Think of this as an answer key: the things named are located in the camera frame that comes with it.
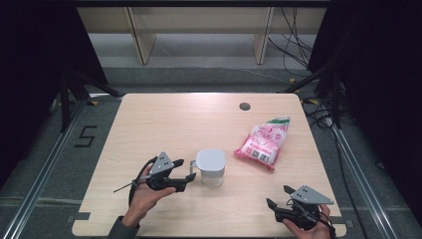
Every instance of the black cloth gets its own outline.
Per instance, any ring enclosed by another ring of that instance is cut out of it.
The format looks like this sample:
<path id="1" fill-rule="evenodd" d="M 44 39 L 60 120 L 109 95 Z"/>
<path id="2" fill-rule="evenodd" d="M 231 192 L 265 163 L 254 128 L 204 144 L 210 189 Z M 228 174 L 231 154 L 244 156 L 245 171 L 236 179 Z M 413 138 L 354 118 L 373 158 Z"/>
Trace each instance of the black cloth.
<path id="1" fill-rule="evenodd" d="M 139 225 L 136 227 L 126 227 L 121 223 L 123 217 L 119 216 L 115 219 L 114 225 L 108 233 L 107 239 L 133 239 L 139 230 Z"/>

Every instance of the wooden tabletop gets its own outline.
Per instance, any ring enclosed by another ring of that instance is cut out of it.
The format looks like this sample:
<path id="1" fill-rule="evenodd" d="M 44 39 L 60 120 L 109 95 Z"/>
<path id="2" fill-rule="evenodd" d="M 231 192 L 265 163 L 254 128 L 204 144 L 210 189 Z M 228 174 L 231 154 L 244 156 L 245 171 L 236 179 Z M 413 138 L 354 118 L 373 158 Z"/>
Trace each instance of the wooden tabletop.
<path id="1" fill-rule="evenodd" d="M 241 103 L 251 108 L 242 111 Z M 288 135 L 270 171 L 237 157 L 254 125 L 291 117 Z M 165 151 L 171 160 L 185 159 L 171 178 L 189 174 L 189 162 L 205 148 L 226 154 L 224 183 L 209 188 L 195 180 L 184 192 L 161 199 L 140 223 L 139 236 L 155 237 L 285 237 L 292 236 L 267 206 L 271 198 L 286 207 L 284 185 L 308 185 L 336 202 L 317 146 L 298 97 L 294 94 L 128 94 L 117 112 L 105 147 L 80 208 L 89 220 L 76 220 L 77 236 L 104 236 L 127 210 L 130 183 L 151 158 Z M 331 216 L 341 216 L 337 204 Z M 337 236 L 345 225 L 334 224 Z"/>

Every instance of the plastic bag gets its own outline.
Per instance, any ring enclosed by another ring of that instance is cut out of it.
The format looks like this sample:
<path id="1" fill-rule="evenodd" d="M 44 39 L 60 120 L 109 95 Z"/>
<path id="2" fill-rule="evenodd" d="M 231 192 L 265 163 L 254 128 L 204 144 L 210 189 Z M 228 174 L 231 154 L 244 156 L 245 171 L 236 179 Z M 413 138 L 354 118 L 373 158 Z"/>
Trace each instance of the plastic bag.
<path id="1" fill-rule="evenodd" d="M 275 118 L 255 125 L 246 137 L 243 146 L 234 153 L 249 158 L 274 170 L 280 148 L 286 139 L 290 117 Z"/>

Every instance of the black stand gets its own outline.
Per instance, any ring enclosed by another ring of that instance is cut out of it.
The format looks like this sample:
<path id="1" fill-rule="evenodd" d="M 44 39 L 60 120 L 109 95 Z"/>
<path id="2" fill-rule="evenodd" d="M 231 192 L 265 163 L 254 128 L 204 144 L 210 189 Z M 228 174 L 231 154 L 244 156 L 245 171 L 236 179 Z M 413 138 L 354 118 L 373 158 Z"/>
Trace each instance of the black stand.
<path id="1" fill-rule="evenodd" d="M 284 91 L 278 93 L 293 93 L 298 89 L 306 86 L 314 80 L 320 79 L 317 87 L 316 94 L 318 97 L 325 97 L 329 92 L 332 94 L 332 120 L 333 123 L 340 128 L 339 123 L 339 76 L 347 65 L 347 62 L 352 58 L 352 52 L 356 48 L 358 39 L 360 39 L 360 24 L 363 24 L 365 9 L 367 9 L 366 2 L 361 3 L 356 13 L 348 22 L 346 28 L 343 30 L 337 45 L 335 46 L 332 55 L 329 57 L 326 64 L 294 85 Z"/>
<path id="2" fill-rule="evenodd" d="M 60 95 L 62 100 L 62 130 L 61 132 L 65 131 L 68 127 L 69 122 L 71 120 L 71 109 L 70 109 L 70 102 L 69 102 L 69 95 L 68 90 L 72 92 L 74 97 L 78 101 L 86 100 L 90 94 L 85 89 L 84 85 L 92 85 L 105 93 L 110 94 L 113 97 L 123 97 L 124 94 L 119 93 L 118 91 L 110 88 L 107 85 L 100 84 L 95 80 L 91 79 L 90 77 L 86 76 L 82 73 L 77 73 L 74 71 L 70 71 L 68 73 L 63 74 L 61 88 L 60 88 Z"/>

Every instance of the hand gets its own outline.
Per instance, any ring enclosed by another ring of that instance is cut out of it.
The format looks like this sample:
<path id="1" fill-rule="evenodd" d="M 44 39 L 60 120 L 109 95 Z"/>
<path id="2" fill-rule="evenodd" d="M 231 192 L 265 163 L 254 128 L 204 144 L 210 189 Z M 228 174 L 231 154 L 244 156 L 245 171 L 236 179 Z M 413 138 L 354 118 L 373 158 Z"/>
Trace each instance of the hand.
<path id="1" fill-rule="evenodd" d="M 323 214 L 329 216 L 329 208 L 325 204 L 321 204 L 319 208 Z M 323 215 L 320 219 L 328 222 L 328 219 Z M 317 222 L 316 226 L 308 231 L 302 230 L 294 222 L 288 219 L 284 219 L 283 223 L 296 237 L 298 237 L 298 239 L 329 239 L 330 237 L 328 227 L 321 222 Z"/>
<path id="2" fill-rule="evenodd" d="M 142 175 L 147 175 L 149 169 L 151 169 L 151 166 L 148 167 Z M 154 207 L 159 199 L 166 197 L 175 191 L 176 188 L 174 187 L 167 187 L 155 191 L 149 188 L 148 185 L 144 183 L 144 180 L 139 181 L 139 185 L 133 193 L 129 209 L 121 219 L 121 223 L 127 227 L 136 227 L 139 224 L 139 221 L 146 216 L 146 212 Z"/>

